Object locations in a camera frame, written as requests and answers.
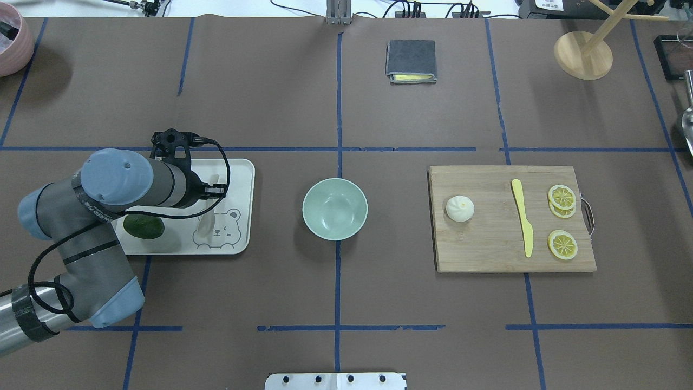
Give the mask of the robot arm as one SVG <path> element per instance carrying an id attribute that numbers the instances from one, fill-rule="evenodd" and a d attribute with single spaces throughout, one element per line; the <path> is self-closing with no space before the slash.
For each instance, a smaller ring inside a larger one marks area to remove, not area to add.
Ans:
<path id="1" fill-rule="evenodd" d="M 20 202 L 21 225 L 52 241 L 27 281 L 2 293 L 2 356 L 46 341 L 82 322 L 101 330 L 142 308 L 145 298 L 114 220 L 137 206 L 184 209 L 223 198 L 227 184 L 192 171 L 189 150 L 217 141 L 191 132 L 156 132 L 149 157 L 118 148 L 92 153 L 69 178 L 44 185 Z"/>

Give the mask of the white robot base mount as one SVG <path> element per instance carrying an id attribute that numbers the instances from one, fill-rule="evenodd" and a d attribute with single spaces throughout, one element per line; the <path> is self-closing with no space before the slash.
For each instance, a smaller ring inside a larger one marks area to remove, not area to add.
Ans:
<path id="1" fill-rule="evenodd" d="M 407 389 L 405 373 L 275 373 L 265 380 L 265 389 Z"/>

